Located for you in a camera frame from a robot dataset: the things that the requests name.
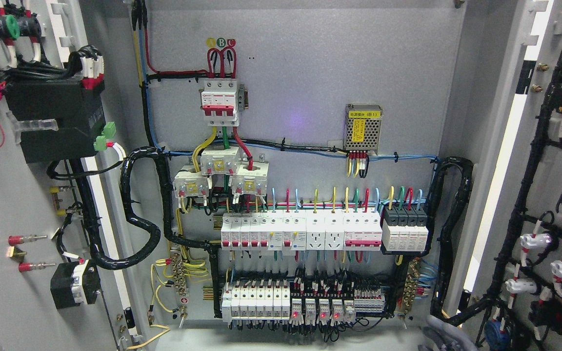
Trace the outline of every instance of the terminal block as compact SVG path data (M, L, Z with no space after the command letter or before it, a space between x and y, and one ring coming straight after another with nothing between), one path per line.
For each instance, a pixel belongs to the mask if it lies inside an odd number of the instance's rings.
M236 174L240 161L239 148L236 146L228 149L210 148L201 153L201 172L205 176L214 174Z
M175 189L175 197L207 197L209 194L207 178L200 172L194 172L193 166L181 168L175 175L172 185Z
M268 164L255 162L253 170L246 163L240 163L231 181L231 190L236 195L266 196L268 189Z

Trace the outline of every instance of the green terminal connector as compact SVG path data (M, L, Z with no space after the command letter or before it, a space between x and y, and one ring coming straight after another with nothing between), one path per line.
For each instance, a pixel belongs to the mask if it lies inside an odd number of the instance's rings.
M96 151L103 151L107 149L106 142L108 139L114 138L116 135L116 124L114 122L108 122L103 127L103 131L101 131L101 135L98 136L93 144L94 149Z

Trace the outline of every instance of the black box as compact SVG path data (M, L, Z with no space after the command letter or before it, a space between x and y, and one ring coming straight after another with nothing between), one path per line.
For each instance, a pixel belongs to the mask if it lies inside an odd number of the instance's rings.
M80 76L63 80L22 80L9 84L6 100L19 122L54 118L58 131L20 135L25 162L95 156L93 143L105 126L100 94L102 81L84 89Z
M51 277L51 296L56 304L56 309L79 306L75 302L75 297L71 291L73 284L73 270L79 262L65 262L58 265L53 277ZM101 289L101 281L96 265L92 260L88 261L86 269L82 275L82 288L88 304L94 304L97 300L96 291Z

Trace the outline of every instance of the yellow label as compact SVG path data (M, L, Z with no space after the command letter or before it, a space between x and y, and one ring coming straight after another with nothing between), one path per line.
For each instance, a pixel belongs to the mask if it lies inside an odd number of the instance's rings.
M353 120L353 142L362 142L365 134L365 119Z
M255 191L255 182L252 180L246 180L244 182L244 190L245 191Z
M381 118L381 111L348 111L348 118Z
M221 172L225 170L225 162L223 160L214 161L214 171Z

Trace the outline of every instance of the power outlet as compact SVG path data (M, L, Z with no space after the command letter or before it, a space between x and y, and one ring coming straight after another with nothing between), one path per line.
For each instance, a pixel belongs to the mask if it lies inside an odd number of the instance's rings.
M341 250L344 244L344 233L326 231L325 250Z

